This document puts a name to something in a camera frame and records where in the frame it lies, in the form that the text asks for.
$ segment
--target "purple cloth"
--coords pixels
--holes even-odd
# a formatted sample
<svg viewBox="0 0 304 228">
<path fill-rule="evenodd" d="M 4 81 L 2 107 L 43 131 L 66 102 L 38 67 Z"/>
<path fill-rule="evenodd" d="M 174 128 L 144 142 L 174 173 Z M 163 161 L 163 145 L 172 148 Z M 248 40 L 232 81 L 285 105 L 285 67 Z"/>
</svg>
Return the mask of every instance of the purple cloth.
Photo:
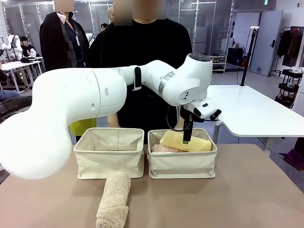
<svg viewBox="0 0 304 228">
<path fill-rule="evenodd" d="M 292 149 L 289 153 L 279 153 L 284 156 L 284 161 L 295 168 L 304 169 L 304 156 Z"/>
</svg>

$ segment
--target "id badge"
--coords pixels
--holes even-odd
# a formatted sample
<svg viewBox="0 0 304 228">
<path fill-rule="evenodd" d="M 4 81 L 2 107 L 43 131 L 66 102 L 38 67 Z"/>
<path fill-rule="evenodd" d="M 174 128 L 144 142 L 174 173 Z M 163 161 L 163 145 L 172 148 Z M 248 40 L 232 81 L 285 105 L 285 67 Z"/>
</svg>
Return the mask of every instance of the id badge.
<svg viewBox="0 0 304 228">
<path fill-rule="evenodd" d="M 77 40 L 77 44 L 78 44 L 78 46 L 80 46 L 78 36 L 76 36 L 76 40 Z"/>
</svg>

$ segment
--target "brown table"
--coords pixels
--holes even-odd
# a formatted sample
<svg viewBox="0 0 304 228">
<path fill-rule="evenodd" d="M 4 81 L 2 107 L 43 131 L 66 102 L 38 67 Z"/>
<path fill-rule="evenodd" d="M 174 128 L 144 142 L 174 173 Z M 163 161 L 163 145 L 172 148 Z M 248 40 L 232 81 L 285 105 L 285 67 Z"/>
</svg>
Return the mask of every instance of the brown table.
<svg viewBox="0 0 304 228">
<path fill-rule="evenodd" d="M 94 228 L 105 180 L 78 180 L 74 153 L 42 180 L 0 185 L 2 228 Z M 214 179 L 132 179 L 125 228 L 302 228 L 304 194 L 255 145 L 218 145 Z"/>
</svg>

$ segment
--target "black hair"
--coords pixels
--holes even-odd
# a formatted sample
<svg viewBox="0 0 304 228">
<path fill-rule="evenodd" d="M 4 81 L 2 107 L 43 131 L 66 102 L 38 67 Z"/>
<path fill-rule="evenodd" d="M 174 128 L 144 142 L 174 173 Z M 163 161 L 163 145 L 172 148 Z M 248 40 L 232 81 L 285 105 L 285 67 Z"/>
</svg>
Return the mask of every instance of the black hair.
<svg viewBox="0 0 304 228">
<path fill-rule="evenodd" d="M 22 37 L 20 37 L 20 40 L 21 41 L 27 41 L 27 40 L 29 40 L 27 37 L 25 37 L 25 36 L 22 36 Z"/>
<path fill-rule="evenodd" d="M 104 24 L 101 24 L 100 27 L 101 27 L 101 28 L 102 28 L 102 27 L 106 28 L 107 26 L 108 26 L 108 24 L 107 24 L 107 23 L 104 23 Z"/>
</svg>

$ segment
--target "black cable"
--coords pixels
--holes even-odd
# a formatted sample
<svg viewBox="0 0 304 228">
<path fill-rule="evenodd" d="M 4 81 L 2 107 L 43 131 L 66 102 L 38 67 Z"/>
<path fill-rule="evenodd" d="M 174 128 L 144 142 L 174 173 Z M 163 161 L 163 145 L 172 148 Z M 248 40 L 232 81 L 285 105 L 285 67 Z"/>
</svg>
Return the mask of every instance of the black cable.
<svg viewBox="0 0 304 228">
<path fill-rule="evenodd" d="M 247 50 L 247 46 L 248 46 L 248 41 L 249 41 L 249 37 L 250 37 L 250 31 L 251 31 L 251 29 L 249 30 L 248 39 L 247 39 L 247 43 L 246 43 L 246 48 L 245 48 L 245 53 L 244 54 L 246 54 L 246 50 Z M 239 71 L 237 72 L 237 85 L 238 85 L 238 74 L 240 72 L 241 67 L 242 67 L 242 65 L 239 67 Z"/>
<path fill-rule="evenodd" d="M 168 106 L 168 111 L 167 111 L 167 115 L 166 115 L 166 120 L 167 120 L 167 124 L 168 124 L 168 126 L 169 126 L 169 128 L 170 128 L 171 130 L 173 130 L 173 131 L 175 131 L 175 132 L 183 132 L 183 131 L 187 130 L 187 129 L 191 126 L 192 120 L 190 120 L 188 126 L 187 126 L 185 129 L 176 130 L 176 129 L 172 128 L 172 127 L 170 126 L 169 120 L 168 120 L 169 111 L 170 111 L 170 105 Z"/>
</svg>

